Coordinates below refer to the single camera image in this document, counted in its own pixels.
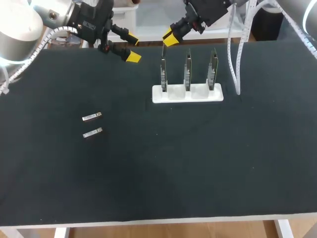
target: table surface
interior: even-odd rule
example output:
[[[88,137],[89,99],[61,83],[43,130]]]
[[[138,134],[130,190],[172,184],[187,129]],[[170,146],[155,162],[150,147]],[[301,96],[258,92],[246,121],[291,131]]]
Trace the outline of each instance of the table surface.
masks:
[[[317,212],[317,62],[248,43],[237,96],[225,45],[190,46],[193,83],[213,47],[224,101],[171,105],[151,100],[159,47],[136,48],[139,64],[43,51],[0,98],[0,227]],[[168,49],[169,84],[187,49]]]

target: small metal connector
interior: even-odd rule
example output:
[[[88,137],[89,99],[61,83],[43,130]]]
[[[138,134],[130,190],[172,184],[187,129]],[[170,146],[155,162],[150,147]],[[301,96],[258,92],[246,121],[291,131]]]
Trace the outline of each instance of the small metal connector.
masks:
[[[101,113],[95,113],[95,114],[83,117],[83,121],[92,120],[92,119],[100,117],[101,115],[102,115]]]
[[[90,137],[90,136],[92,136],[92,135],[96,135],[96,134],[102,132],[102,130],[103,130],[103,129],[100,127],[100,128],[98,128],[98,129],[96,129],[96,130],[93,130],[93,131],[90,131],[90,132],[87,132],[87,133],[83,134],[83,137],[84,137],[84,138],[87,138],[87,137]]]
[[[187,52],[185,67],[184,67],[184,84],[186,91],[190,91],[190,84],[192,81],[192,56],[190,50]]]
[[[208,66],[208,75],[207,75],[207,81],[208,81],[208,87],[209,90],[214,90],[214,84],[216,83],[216,77],[217,77],[217,69],[218,69],[218,56],[216,49],[214,49],[211,52],[211,60]]]
[[[165,60],[166,48],[167,46],[163,44],[162,57],[160,62],[160,84],[162,86],[163,92],[167,92],[166,60]]]

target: white cable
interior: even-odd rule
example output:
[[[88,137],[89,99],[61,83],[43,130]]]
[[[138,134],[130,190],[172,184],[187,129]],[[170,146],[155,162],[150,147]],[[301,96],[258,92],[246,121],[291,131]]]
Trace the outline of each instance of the white cable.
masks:
[[[232,6],[231,14],[230,14],[230,20],[229,20],[229,34],[228,34],[228,44],[227,44],[227,55],[228,55],[228,63],[230,72],[233,78],[234,86],[237,89],[237,77],[233,69],[232,59],[231,59],[231,32],[232,32],[232,26],[234,22],[234,17],[236,15],[236,4]]]
[[[303,29],[304,29],[304,31],[308,34],[308,32],[307,32],[307,29],[306,29],[306,23],[307,23],[307,19],[308,19],[308,16],[309,16],[309,13],[311,13],[311,11],[312,11],[312,9],[313,9],[313,7],[314,7],[314,5],[317,3],[317,0],[312,0],[310,3],[309,3],[309,5],[308,5],[308,7],[307,7],[307,9],[306,9],[306,11],[305,11],[305,14],[304,14],[304,18],[303,18]]]
[[[4,85],[3,92],[5,94],[7,94],[9,92],[9,83],[10,83],[9,73],[6,70],[5,66],[1,66],[1,68],[2,68],[2,71],[3,71],[4,77],[5,77],[5,82],[3,83],[3,85]]]
[[[241,77],[240,77],[240,67],[241,67],[241,57],[242,57],[242,51],[244,43],[249,41],[250,33],[251,33],[251,27],[253,23],[254,16],[258,13],[258,11],[266,4],[268,4],[268,0],[264,0],[261,3],[259,3],[257,6],[257,1],[252,1],[250,3],[250,10],[249,14],[246,16],[245,20],[245,27],[243,29],[243,35],[240,40],[239,48],[238,48],[238,55],[237,55],[237,64],[236,64],[236,77],[237,77],[237,86],[236,86],[236,92],[238,95],[241,94]]]
[[[306,34],[301,30],[301,28],[296,24],[296,22],[283,10],[283,8],[277,3],[274,3],[276,7],[278,7],[285,18],[288,20],[289,24],[293,27],[296,34],[299,36],[301,41],[304,43],[304,45],[307,47],[307,49],[312,53],[312,55],[317,59],[317,50],[312,45],[312,43],[307,38]]]
[[[75,33],[77,34],[77,30],[73,27],[69,27],[69,26],[62,26],[62,27],[58,27],[54,30],[52,30],[47,36],[46,38],[40,43],[40,45],[36,48],[36,50],[33,52],[33,54],[30,56],[30,58],[26,61],[26,63],[14,74],[10,77],[9,82],[11,83],[13,80],[15,80],[21,73],[23,73],[27,67],[30,66],[30,64],[35,60],[35,58],[38,56],[38,54],[41,52],[41,50],[45,47],[45,45],[47,44],[47,42],[52,38],[52,36],[60,31],[70,31],[71,33]],[[2,94],[2,92],[5,89],[5,84],[3,84],[0,87],[0,95]]]

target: white table edge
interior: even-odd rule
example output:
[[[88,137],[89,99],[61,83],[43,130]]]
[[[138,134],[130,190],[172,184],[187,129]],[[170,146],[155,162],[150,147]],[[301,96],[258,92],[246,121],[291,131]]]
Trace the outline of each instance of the white table edge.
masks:
[[[104,226],[127,226],[127,225],[153,225],[153,224],[175,224],[175,223],[207,223],[207,222],[239,222],[239,221],[266,221],[266,220],[288,220],[296,218],[317,217],[317,213],[283,214],[283,215],[254,215],[240,217],[210,217],[210,218],[180,218],[180,219],[157,219],[140,220],[128,222],[93,222],[54,225],[27,225],[8,226],[1,228],[13,229],[41,229],[41,228],[75,228],[75,227],[104,227]]]

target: table leg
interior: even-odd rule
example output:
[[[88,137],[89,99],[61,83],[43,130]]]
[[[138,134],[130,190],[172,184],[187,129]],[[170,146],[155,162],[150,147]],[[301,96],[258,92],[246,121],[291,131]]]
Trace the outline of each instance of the table leg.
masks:
[[[279,238],[294,238],[288,220],[275,220],[275,226]]]
[[[18,229],[12,228],[0,228],[0,230],[8,237],[8,238],[25,238],[23,234]]]
[[[56,228],[54,238],[68,238],[70,228]]]

